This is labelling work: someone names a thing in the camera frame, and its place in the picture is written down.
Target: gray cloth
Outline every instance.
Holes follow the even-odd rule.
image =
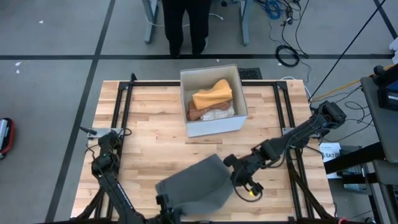
[[[160,181],[159,195],[167,194],[167,206],[183,215],[203,215],[221,208],[233,192],[229,170],[216,155]]]

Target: brown cloth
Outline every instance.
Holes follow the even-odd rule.
[[[187,118],[191,121],[196,121],[197,119],[200,118],[200,116],[204,115],[207,111],[210,109],[221,109],[221,110],[227,110],[229,108],[229,102],[222,102],[222,103],[217,103],[211,107],[202,109],[202,110],[197,110],[197,107],[195,106],[195,103],[193,101],[189,102],[189,111],[187,112]]]
[[[199,90],[192,95],[193,102],[198,110],[209,108],[218,103],[232,100],[232,89],[227,80],[218,81],[210,90]]]

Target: desk leg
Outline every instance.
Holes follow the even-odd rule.
[[[242,26],[242,38],[243,45],[247,46],[249,41],[249,21],[250,21],[250,13],[253,5],[253,0],[241,0],[241,26]]]
[[[144,5],[145,15],[149,22],[156,24],[157,17],[157,0],[142,0]],[[145,31],[144,41],[149,44],[152,38],[152,31],[154,26],[150,23],[147,24],[147,29]]]
[[[339,156],[336,159],[332,159],[324,163],[324,165],[326,173],[331,174],[375,159],[384,159],[384,151],[379,142],[351,152],[347,155]]]

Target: wooden tabletop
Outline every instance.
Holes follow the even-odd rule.
[[[287,83],[295,123],[299,125],[310,116],[304,85],[301,80],[289,80]],[[118,85],[119,81],[103,83],[94,128],[111,126]],[[243,92],[249,114],[240,131],[188,138],[179,86],[133,87],[127,122],[132,135],[124,141],[119,181],[138,212],[147,218],[159,214],[160,207],[155,201],[155,184],[160,180],[214,153],[221,159],[231,153],[240,157],[250,154],[250,148],[261,141],[281,136],[272,87],[244,86]],[[121,125],[124,102],[121,104],[118,126]],[[283,100],[282,104],[285,123],[288,124]],[[310,145],[318,149],[316,142],[311,142]],[[99,148],[94,148],[94,151],[98,155]],[[99,188],[91,174],[92,160],[91,154],[87,153],[71,217],[84,210]],[[303,162],[310,190],[326,210],[333,214],[333,200],[321,155],[304,149]],[[259,170],[253,179],[264,187],[264,196],[260,201],[247,203],[233,193],[217,212],[200,217],[185,217],[184,220],[284,221],[288,216],[295,216],[286,165],[277,169]],[[250,197],[242,188],[239,192]],[[302,212],[306,216],[301,190],[299,194]]]

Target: cardboard box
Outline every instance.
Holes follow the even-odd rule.
[[[226,79],[232,89],[233,106],[235,116],[220,118],[211,121],[189,121],[184,116],[187,134],[189,137],[202,136],[206,134],[224,133],[237,131],[242,128],[244,120],[248,116],[248,109],[243,96],[241,79],[236,65],[225,65],[220,67],[198,68],[182,70],[181,75],[181,97],[182,107],[185,113],[192,95],[199,90],[209,90],[216,82]]]

